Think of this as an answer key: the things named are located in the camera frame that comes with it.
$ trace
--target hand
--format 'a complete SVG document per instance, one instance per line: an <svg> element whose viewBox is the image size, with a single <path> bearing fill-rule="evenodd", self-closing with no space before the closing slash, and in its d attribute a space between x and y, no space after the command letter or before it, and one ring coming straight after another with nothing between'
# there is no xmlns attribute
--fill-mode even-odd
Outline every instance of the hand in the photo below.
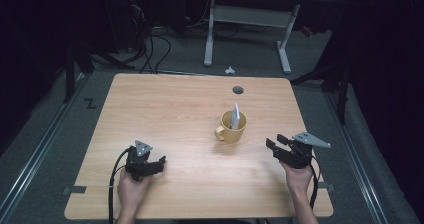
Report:
<svg viewBox="0 0 424 224"><path fill-rule="evenodd" d="M118 185L119 201L121 202L121 211L119 213L118 223L134 223L135 215L140 207L153 176L144 177L141 182L134 181L130 173L125 169L121 170L121 178Z"/></svg>
<svg viewBox="0 0 424 224"><path fill-rule="evenodd" d="M307 166L302 169L296 169L282 162L280 164L286 170L287 186L292 196L299 224L317 224L318 220L308 200L308 186L312 178L311 168Z"/></svg>

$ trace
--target table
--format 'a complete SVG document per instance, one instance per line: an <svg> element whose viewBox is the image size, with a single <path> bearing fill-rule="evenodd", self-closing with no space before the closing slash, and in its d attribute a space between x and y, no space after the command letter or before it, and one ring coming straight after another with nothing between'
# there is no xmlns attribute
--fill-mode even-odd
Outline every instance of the table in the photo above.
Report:
<svg viewBox="0 0 424 224"><path fill-rule="evenodd" d="M235 86L244 92L235 94ZM234 103L248 123L239 142L226 144L216 139L214 130ZM284 169L265 140L302 131L305 126L287 79L118 74L75 182L86 190L70 195L65 216L108 218L113 165L136 139L153 146L149 161L167 157L137 218L294 216ZM116 218L116 190L114 197ZM326 189L319 189L314 211L317 216L332 214Z"/></svg>
<svg viewBox="0 0 424 224"><path fill-rule="evenodd" d="M264 9L253 9L227 5L215 5L215 0L211 0L209 11L209 30L206 39L204 65L212 65L213 57L213 27L215 21L232 22L250 25L261 25L284 28L281 41L277 41L276 46L280 56L280 62L285 74L291 73L289 60L287 58L286 44L290 37L293 25L296 21L300 4L295 4L293 10L273 11Z"/></svg>

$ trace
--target metal track on floor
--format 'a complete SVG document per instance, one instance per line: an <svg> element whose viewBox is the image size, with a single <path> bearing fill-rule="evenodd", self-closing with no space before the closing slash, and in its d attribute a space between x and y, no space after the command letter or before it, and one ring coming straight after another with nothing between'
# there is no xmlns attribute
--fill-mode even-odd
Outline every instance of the metal track on floor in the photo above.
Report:
<svg viewBox="0 0 424 224"><path fill-rule="evenodd" d="M29 159L25 167L22 169L21 173L19 174L19 177L17 178L14 185L10 189L8 195L3 200L0 206L0 223L7 223L9 221L20 199L24 195L33 177L37 173L37 170L40 167L41 163L43 162L44 157L47 155L48 151L50 150L50 147L53 144L56 132L59 129L60 125L62 124L70 107L72 106L75 100L75 97L81 91L82 87L86 84L88 78L89 76L84 76L83 74L80 74L78 76L74 95L72 96L72 98L69 100L67 104L62 105L62 107L60 108L56 116L54 117L53 121L50 123L49 127L47 128L47 131L44 133L43 137L38 143L37 148L35 149L31 158Z"/></svg>
<svg viewBox="0 0 424 224"><path fill-rule="evenodd" d="M368 174L362 165L361 159L356 152L349 132L346 126L340 122L339 117L337 116L337 101L335 100L335 97L331 93L323 93L323 95L327 101L327 104L332 109L332 116L335 119L340 133L342 134L345 141L345 148L349 157L349 161L352 165L353 172L355 173L356 179L362 191L362 195L364 196L365 202L367 203L368 209L370 210L371 216L374 219L374 223L389 223L384 210L380 205L380 201L378 200L374 186L371 184L371 181L368 178Z"/></svg>

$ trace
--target mug handle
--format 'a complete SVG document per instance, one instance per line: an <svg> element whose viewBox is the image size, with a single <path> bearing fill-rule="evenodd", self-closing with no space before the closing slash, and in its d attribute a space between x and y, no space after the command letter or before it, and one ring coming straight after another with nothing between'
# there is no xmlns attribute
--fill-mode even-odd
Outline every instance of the mug handle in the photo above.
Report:
<svg viewBox="0 0 424 224"><path fill-rule="evenodd" d="M224 137L222 136L222 132L225 130L223 126L219 126L215 129L215 136L218 138L218 140L223 141Z"/></svg>

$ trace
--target yellow mug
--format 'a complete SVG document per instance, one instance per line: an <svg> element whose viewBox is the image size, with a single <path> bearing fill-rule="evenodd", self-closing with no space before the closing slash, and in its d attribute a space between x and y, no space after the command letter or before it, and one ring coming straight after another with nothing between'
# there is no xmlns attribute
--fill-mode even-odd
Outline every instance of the yellow mug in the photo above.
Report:
<svg viewBox="0 0 424 224"><path fill-rule="evenodd" d="M222 115L221 126L215 129L215 136L220 141L226 143L235 143L240 140L244 129L246 128L247 119L246 116L240 112L240 121L237 129L230 129L231 116L233 111L227 111Z"/></svg>

